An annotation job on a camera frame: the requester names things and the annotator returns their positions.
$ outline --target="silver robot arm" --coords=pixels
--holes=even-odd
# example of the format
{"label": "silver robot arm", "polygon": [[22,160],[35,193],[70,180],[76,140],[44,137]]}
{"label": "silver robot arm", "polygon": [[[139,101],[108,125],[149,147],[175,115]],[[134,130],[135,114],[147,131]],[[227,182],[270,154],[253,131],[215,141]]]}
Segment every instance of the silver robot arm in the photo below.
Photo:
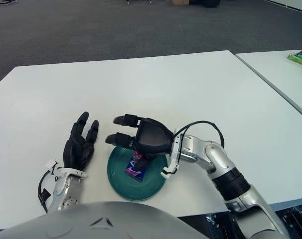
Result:
{"label": "silver robot arm", "polygon": [[235,215],[235,220],[245,238],[289,238],[279,217],[255,187],[245,180],[221,145],[185,135],[181,159],[197,163],[207,171],[224,198],[226,207]]}

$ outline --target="white bracket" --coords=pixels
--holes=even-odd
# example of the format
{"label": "white bracket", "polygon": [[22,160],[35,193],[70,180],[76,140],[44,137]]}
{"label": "white bracket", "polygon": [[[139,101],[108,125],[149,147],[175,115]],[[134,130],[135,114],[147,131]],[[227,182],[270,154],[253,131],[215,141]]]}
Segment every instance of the white bracket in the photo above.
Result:
{"label": "white bracket", "polygon": [[179,147],[180,147],[180,138],[181,134],[179,134],[177,137],[174,138],[172,151],[170,155],[170,166],[164,167],[161,176],[165,179],[169,179],[171,174],[175,173],[179,169],[179,163],[177,161],[178,155],[179,155]]}
{"label": "white bracket", "polygon": [[57,177],[64,177],[66,174],[71,174],[81,178],[86,178],[88,176],[87,173],[74,168],[59,168],[58,162],[55,160],[50,160],[46,164],[46,168],[48,168],[51,174]]}

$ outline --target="gray carpet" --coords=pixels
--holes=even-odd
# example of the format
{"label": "gray carpet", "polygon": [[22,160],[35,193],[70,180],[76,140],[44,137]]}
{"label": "gray carpet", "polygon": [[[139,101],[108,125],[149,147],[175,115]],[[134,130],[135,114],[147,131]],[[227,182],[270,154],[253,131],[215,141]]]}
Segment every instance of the gray carpet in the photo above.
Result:
{"label": "gray carpet", "polygon": [[302,48],[302,13],[263,0],[20,0],[0,6],[0,80],[15,66]]}

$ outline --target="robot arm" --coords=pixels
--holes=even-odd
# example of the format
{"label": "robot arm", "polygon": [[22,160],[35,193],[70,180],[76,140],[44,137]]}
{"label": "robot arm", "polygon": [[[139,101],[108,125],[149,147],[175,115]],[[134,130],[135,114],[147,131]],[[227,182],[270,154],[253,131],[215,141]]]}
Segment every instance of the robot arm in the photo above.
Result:
{"label": "robot arm", "polygon": [[[130,137],[126,135],[130,139],[127,142],[130,143],[123,144],[119,140],[121,134],[117,133],[109,136],[106,143],[131,148],[141,154],[152,152],[153,155],[166,154],[170,148],[171,163],[161,173],[164,178],[169,178],[178,170],[180,159],[197,163],[208,173],[216,189],[222,195],[225,205],[235,215],[235,220],[245,238],[289,238],[281,220],[255,187],[246,181],[235,164],[227,157],[224,148],[220,144],[213,141],[203,141],[191,135],[184,135],[184,133],[179,133],[173,138],[173,133],[163,124],[153,119],[147,119],[147,122],[151,122],[152,125],[146,127],[144,120],[144,118],[132,115],[116,118],[114,123],[138,127],[137,136]],[[154,132],[161,132],[161,134],[156,138]],[[223,136],[219,130],[218,132],[221,143],[224,144]],[[160,150],[161,147],[158,148],[158,145],[165,145],[165,150],[163,150],[164,147]]]}
{"label": "robot arm", "polygon": [[181,159],[192,160],[207,171],[245,238],[289,238],[279,217],[219,144],[185,135]]}

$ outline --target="robotic finger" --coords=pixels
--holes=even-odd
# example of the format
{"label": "robotic finger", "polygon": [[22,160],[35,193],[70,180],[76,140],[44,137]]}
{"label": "robotic finger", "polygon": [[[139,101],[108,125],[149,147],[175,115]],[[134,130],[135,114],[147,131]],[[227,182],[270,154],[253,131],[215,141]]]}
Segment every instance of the robotic finger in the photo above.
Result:
{"label": "robotic finger", "polygon": [[[137,134],[131,137],[127,134],[116,133],[106,138],[106,143],[122,148],[132,149],[142,154],[147,161],[157,155],[171,152],[173,133],[160,122],[134,115],[119,116],[114,119],[115,124],[138,128]],[[139,170],[147,166],[145,161],[135,165]]]}

